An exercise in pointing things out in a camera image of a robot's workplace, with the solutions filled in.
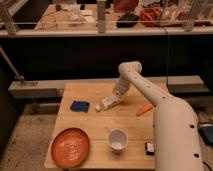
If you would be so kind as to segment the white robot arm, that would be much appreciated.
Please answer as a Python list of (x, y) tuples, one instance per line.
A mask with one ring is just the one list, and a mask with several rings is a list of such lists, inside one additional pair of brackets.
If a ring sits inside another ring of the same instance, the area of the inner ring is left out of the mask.
[(118, 71), (118, 91), (124, 94), (133, 84), (155, 107), (155, 171), (204, 171), (198, 120), (191, 105), (145, 79), (138, 61), (123, 62)]

